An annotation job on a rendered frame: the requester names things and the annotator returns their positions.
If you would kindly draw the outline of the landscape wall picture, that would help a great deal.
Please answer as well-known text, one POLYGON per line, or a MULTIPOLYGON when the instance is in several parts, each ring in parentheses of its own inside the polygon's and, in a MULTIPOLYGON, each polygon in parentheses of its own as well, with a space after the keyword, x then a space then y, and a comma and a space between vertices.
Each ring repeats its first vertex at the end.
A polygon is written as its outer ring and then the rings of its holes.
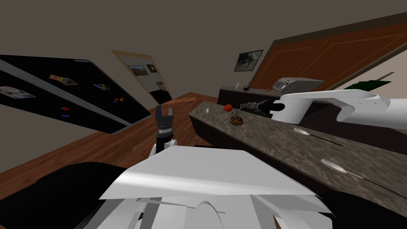
POLYGON ((144 66, 130 66, 128 65, 128 67, 130 68, 130 70, 133 72, 133 74, 135 76, 148 76, 149 73, 147 72, 147 70, 145 69, 144 66))

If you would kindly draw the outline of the grey toaster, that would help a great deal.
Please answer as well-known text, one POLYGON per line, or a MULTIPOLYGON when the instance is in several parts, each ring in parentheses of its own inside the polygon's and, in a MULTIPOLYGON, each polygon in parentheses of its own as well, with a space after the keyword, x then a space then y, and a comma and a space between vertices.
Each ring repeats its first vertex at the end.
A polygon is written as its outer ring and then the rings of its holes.
POLYGON ((281 78, 273 85, 273 90, 277 93, 291 94, 291 93, 305 93, 311 92, 324 83, 323 80, 314 80, 309 78, 281 78))

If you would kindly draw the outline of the dark framed wall picture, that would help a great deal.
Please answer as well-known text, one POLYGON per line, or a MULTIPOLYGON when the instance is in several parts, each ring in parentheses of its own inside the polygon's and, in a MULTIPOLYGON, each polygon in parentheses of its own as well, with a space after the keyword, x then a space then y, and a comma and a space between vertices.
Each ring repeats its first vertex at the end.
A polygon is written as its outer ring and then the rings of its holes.
POLYGON ((240 53, 235 66, 235 72, 253 71, 263 50, 240 53))

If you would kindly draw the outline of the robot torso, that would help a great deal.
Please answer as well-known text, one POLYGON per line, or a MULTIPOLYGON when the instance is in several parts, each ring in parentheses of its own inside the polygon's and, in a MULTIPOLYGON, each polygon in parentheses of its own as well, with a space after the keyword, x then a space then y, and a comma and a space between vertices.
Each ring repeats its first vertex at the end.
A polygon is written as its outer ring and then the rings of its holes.
POLYGON ((242 150, 171 146, 101 199, 76 229, 333 229, 314 192, 242 150))

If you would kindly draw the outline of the brown wooden cupboard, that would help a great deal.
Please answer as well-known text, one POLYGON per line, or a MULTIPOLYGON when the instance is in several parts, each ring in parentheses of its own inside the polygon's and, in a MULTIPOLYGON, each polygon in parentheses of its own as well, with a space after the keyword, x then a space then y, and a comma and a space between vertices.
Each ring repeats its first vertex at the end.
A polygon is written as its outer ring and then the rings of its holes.
POLYGON ((407 22, 274 46, 251 88, 271 89, 281 78, 310 78, 333 87, 407 43, 407 22))

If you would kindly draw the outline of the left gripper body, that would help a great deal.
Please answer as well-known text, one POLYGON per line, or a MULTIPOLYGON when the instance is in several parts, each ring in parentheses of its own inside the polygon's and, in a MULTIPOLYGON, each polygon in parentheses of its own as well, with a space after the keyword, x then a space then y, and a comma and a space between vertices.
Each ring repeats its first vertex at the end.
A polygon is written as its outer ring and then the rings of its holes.
POLYGON ((156 115, 155 120, 157 122, 157 127, 159 127, 160 130, 166 130, 166 129, 172 128, 172 123, 173 123, 172 115, 167 115, 167 116, 157 116, 156 115))

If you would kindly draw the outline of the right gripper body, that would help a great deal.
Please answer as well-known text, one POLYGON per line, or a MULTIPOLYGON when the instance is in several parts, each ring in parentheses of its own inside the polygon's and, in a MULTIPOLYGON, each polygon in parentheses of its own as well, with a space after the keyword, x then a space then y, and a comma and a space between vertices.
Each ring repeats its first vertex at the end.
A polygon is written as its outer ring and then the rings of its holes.
POLYGON ((270 114, 271 106, 273 105, 273 100, 264 100, 261 102, 256 102, 252 104, 252 110, 258 113, 270 114))

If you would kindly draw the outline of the black fridge with magnets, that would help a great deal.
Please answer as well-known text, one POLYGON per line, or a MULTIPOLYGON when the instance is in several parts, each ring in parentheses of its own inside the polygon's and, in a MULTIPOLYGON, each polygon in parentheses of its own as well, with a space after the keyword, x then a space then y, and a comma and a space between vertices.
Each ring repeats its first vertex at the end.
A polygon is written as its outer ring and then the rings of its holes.
POLYGON ((108 134, 151 116, 85 59, 0 54, 0 104, 108 134))

